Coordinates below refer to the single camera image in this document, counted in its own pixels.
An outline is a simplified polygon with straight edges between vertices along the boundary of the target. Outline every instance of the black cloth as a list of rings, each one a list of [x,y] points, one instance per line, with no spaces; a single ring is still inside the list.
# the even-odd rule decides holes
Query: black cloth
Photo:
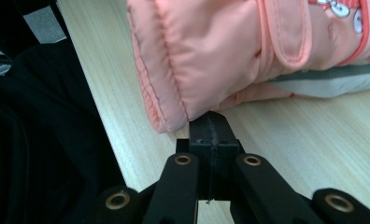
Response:
[[[0,0],[0,51],[11,61],[24,50],[39,44],[20,10],[29,13],[47,5],[39,0]]]
[[[0,77],[0,223],[80,223],[124,185],[68,40],[26,50]]]

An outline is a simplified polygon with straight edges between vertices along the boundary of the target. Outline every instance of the stitching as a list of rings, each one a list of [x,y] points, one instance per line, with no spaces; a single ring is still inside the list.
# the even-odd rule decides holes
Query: stitching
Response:
[[[140,82],[140,85],[141,85],[141,93],[143,95],[143,97],[146,97],[148,100],[148,105],[146,105],[148,108],[151,108],[152,107],[152,115],[151,117],[154,118],[151,123],[152,123],[152,126],[155,127],[156,129],[161,129],[161,127],[159,127],[159,113],[156,109],[156,107],[153,105],[153,102],[152,102],[152,97],[151,95],[149,94],[149,91],[147,90],[147,86],[148,87],[151,87],[150,85],[150,80],[149,80],[149,76],[148,76],[148,70],[147,70],[147,67],[145,66],[145,63],[144,61],[142,60],[142,57],[141,57],[141,52],[139,51],[139,44],[138,44],[138,39],[136,38],[135,36],[135,32],[134,32],[134,26],[133,26],[133,23],[131,20],[129,20],[130,24],[131,24],[131,27],[132,27],[132,39],[134,41],[132,41],[134,44],[136,44],[136,48],[138,49],[137,51],[137,56],[135,57],[135,69],[136,69],[136,74],[137,74],[137,77],[138,77],[138,81]],[[139,68],[138,66],[138,60],[142,63],[142,67]],[[149,85],[147,85],[146,83],[144,83],[144,79],[143,77],[146,77],[147,80],[149,81]]]
[[[173,69],[173,65],[171,63],[171,59],[170,59],[170,53],[169,53],[169,50],[168,50],[168,47],[167,47],[167,40],[165,39],[165,27],[164,27],[164,21],[163,21],[163,18],[162,18],[162,15],[160,13],[160,10],[159,10],[159,7],[158,7],[158,4],[156,3],[156,0],[153,0],[153,5],[155,6],[156,8],[156,14],[158,16],[158,19],[160,21],[160,24],[161,24],[161,30],[162,30],[162,40],[164,42],[164,47],[165,47],[165,52],[166,52],[166,57],[167,57],[167,61],[168,61],[168,69],[170,71],[171,74],[173,74],[173,79],[174,79],[174,83],[176,85],[176,89],[177,89],[177,94],[179,96],[179,100],[181,101],[181,105],[182,105],[182,109],[185,113],[185,116],[186,116],[186,120],[189,121],[189,117],[188,117],[188,112],[186,110],[186,107],[182,101],[182,96],[178,90],[178,84],[177,84],[177,79],[176,79],[176,76],[174,76],[174,69]]]
[[[301,42],[301,48],[300,50],[298,51],[298,55],[295,56],[295,57],[289,57],[287,54],[285,54],[285,50],[284,50],[284,42],[283,42],[283,39],[281,38],[282,36],[282,30],[281,30],[281,26],[278,25],[278,22],[280,21],[280,17],[279,17],[279,13],[278,13],[278,5],[277,5],[277,1],[273,1],[274,2],[274,9],[275,9],[275,18],[276,18],[276,29],[278,30],[278,33],[277,33],[277,37],[278,37],[278,41],[280,42],[280,51],[281,51],[281,54],[284,56],[284,58],[288,61],[288,62],[292,62],[292,63],[297,63],[299,62],[301,59],[302,59],[302,53],[304,51],[304,48],[305,48],[305,40],[306,40],[306,33],[307,33],[307,28],[306,28],[306,21],[305,21],[305,17],[303,16],[302,18],[302,26],[303,26],[303,29],[302,29],[302,42]],[[300,4],[300,8],[301,8],[301,12],[302,12],[302,15],[305,14],[305,9],[304,9],[304,6],[302,5],[302,3]]]

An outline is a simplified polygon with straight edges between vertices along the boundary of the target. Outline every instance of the light wood surface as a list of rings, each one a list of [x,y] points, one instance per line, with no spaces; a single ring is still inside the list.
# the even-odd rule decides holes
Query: light wood surface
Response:
[[[126,183],[159,179],[176,138],[157,134],[135,75],[124,0],[59,0]],[[329,100],[285,99],[221,112],[247,152],[267,158],[299,193],[346,191],[370,208],[370,91]],[[228,203],[199,203],[199,223],[231,223]]]

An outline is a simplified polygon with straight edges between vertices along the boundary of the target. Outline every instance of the pink puffer jacket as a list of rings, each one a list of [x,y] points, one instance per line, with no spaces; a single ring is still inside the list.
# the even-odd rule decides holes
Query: pink puffer jacket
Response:
[[[289,96],[266,80],[370,61],[370,0],[127,0],[153,128]]]

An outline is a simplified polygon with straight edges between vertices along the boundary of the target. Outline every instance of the black mechanical arm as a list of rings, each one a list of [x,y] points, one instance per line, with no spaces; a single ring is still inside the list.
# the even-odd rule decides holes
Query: black mechanical arm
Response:
[[[370,224],[370,209],[341,190],[319,189],[311,200],[296,193],[214,112],[190,123],[156,183],[139,193],[106,190],[84,223],[196,223],[199,200],[230,201],[235,223]]]

